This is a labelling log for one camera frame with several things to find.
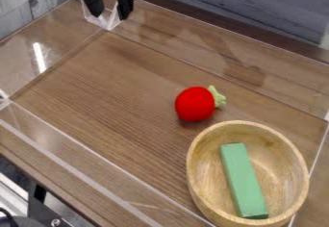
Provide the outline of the green rectangular block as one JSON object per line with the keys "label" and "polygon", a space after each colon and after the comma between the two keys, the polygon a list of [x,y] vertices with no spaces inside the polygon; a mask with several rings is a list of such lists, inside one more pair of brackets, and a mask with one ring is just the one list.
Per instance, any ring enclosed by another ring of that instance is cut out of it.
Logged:
{"label": "green rectangular block", "polygon": [[266,219],[268,217],[267,205],[247,147],[242,143],[220,145],[219,156],[238,216],[246,219]]}

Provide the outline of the black table leg clamp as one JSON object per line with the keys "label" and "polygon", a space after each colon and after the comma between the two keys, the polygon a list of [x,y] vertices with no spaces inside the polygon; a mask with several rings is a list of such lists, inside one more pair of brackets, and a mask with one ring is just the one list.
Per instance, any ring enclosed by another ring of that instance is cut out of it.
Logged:
{"label": "black table leg clamp", "polygon": [[45,205],[46,190],[32,184],[28,191],[26,216],[45,227],[73,227],[64,218]]}

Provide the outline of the clear acrylic enclosure wall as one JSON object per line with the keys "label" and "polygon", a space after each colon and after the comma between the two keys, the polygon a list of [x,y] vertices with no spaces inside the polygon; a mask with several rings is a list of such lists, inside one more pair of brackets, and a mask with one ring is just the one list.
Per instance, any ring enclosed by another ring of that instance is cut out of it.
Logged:
{"label": "clear acrylic enclosure wall", "polygon": [[[226,104],[183,121],[175,99],[213,86]],[[69,0],[0,40],[0,156],[100,227],[217,227],[193,204],[185,155],[242,120],[306,162],[308,193],[283,227],[329,227],[329,64],[137,1],[106,31]]]}

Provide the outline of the red plush strawberry toy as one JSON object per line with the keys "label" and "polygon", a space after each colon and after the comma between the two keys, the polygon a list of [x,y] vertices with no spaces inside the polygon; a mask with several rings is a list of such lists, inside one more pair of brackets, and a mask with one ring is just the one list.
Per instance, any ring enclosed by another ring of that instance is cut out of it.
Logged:
{"label": "red plush strawberry toy", "polygon": [[213,110],[226,104],[226,96],[213,86],[191,87],[184,89],[175,99],[175,111],[183,121],[201,121],[208,119]]}

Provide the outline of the round wooden bowl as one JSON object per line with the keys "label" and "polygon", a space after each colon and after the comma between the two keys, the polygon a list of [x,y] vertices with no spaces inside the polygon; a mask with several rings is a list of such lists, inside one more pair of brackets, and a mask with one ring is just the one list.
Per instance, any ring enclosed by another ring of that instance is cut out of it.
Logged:
{"label": "round wooden bowl", "polygon": [[280,227],[308,193],[308,171],[292,142],[251,121],[219,122],[185,155],[195,206],[217,227]]}

